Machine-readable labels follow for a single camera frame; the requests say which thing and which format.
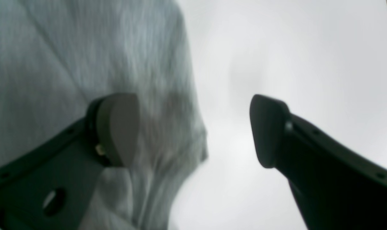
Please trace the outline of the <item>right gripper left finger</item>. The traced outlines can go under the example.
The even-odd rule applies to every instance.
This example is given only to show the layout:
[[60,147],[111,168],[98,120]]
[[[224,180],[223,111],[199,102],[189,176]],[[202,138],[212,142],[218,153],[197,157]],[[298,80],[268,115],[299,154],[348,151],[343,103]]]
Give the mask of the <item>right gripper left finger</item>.
[[0,168],[0,229],[76,230],[104,169],[129,167],[140,123],[138,97],[112,94],[32,152]]

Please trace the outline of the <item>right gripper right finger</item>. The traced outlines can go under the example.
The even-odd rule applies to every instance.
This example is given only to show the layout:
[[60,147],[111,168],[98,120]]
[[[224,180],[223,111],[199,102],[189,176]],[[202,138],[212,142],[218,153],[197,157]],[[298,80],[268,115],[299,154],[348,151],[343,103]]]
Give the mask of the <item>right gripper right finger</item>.
[[259,163],[289,183],[309,230],[387,230],[387,170],[354,153],[280,100],[252,97]]

